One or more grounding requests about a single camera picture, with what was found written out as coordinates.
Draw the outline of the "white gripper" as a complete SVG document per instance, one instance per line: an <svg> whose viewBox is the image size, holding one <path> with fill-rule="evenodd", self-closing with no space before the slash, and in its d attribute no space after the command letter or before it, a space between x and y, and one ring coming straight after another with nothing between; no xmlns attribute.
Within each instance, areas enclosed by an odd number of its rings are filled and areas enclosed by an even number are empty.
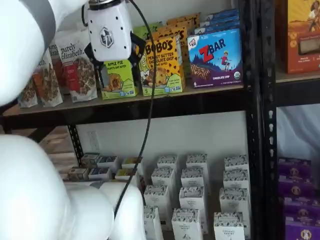
<svg viewBox="0 0 320 240"><path fill-rule="evenodd" d="M135 87L141 85L139 63L146 41L132 33L132 23L124 1L90 1L88 3L88 32L90 43L84 52L93 64L95 75L104 87L103 62L128 59Z"/></svg>

